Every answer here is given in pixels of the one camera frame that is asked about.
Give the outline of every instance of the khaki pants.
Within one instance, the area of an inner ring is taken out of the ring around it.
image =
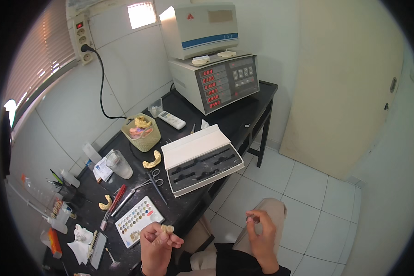
[[[276,198],[265,198],[259,204],[254,207],[254,210],[264,210],[268,213],[273,223],[276,225],[276,237],[275,244],[273,245],[273,252],[277,254],[279,249],[279,243],[282,237],[282,231],[284,229],[284,220],[287,217],[287,208],[284,203]],[[262,233],[262,224],[255,224],[256,234]],[[194,253],[205,240],[210,237],[212,233],[210,222],[203,216],[189,232],[184,239],[184,244],[178,250],[175,250],[175,257],[178,262],[182,251]],[[246,252],[252,254],[252,248],[250,241],[248,240],[247,228],[244,228],[239,234],[235,244],[234,250]],[[196,252],[190,258],[190,264],[192,266],[191,272],[181,272],[178,276],[214,276],[216,275],[216,248],[211,243],[204,251]]]

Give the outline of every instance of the window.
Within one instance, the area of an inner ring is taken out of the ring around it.
[[[65,0],[52,0],[22,42],[11,66],[5,101],[11,126],[33,100],[75,59],[66,23]]]
[[[130,25],[136,29],[156,22],[155,10],[151,1],[127,6]]]

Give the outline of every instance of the air conditioner remote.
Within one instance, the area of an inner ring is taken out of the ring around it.
[[[158,117],[160,117],[163,121],[165,121],[167,124],[170,124],[172,127],[176,129],[182,129],[185,126],[185,121],[170,114],[167,111],[161,112],[160,114],[158,114]]]

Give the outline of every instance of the open case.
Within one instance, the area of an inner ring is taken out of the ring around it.
[[[161,150],[175,197],[244,167],[242,157],[217,124],[162,146]]]

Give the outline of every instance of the plastic basket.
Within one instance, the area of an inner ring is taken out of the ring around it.
[[[144,132],[141,134],[139,138],[132,139],[132,137],[130,136],[129,130],[132,128],[136,128],[135,118],[139,116],[144,116],[144,119],[146,119],[146,121],[152,122],[152,125],[144,129]],[[153,130],[147,133],[146,130],[148,129],[153,129]],[[138,113],[134,116],[130,116],[129,118],[127,118],[123,126],[121,127],[121,131],[124,133],[124,135],[126,135],[127,139],[129,139],[129,141],[138,150],[142,152],[148,152],[161,139],[161,133],[159,132],[158,126],[156,125],[155,119],[143,113]]]

